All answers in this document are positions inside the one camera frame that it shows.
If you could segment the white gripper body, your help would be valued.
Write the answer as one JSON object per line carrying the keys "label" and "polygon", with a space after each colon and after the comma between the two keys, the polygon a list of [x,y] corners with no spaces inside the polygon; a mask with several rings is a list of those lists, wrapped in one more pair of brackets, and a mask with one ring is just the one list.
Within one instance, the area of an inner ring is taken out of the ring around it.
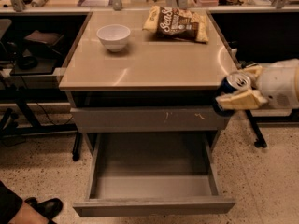
{"label": "white gripper body", "polygon": [[296,108],[296,60],[263,65],[256,81],[267,106],[275,109]]}

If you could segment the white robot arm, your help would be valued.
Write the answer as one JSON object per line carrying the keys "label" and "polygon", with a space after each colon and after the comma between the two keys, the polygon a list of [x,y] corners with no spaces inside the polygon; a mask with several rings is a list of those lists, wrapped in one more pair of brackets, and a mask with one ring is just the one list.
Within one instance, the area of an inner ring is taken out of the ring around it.
{"label": "white robot arm", "polygon": [[229,74],[216,103],[220,110],[297,109],[299,60],[258,64]]}

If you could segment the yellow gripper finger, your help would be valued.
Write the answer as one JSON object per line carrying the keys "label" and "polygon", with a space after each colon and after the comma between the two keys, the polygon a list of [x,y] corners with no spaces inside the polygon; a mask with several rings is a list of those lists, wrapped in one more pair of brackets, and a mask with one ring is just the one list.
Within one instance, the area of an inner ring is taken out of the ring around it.
{"label": "yellow gripper finger", "polygon": [[258,90],[235,91],[218,96],[216,101],[224,110],[258,109],[267,103],[267,99]]}
{"label": "yellow gripper finger", "polygon": [[241,70],[241,72],[246,74],[247,76],[249,76],[249,78],[251,80],[256,80],[260,76],[262,71],[263,71],[263,68],[260,65],[246,67]]}

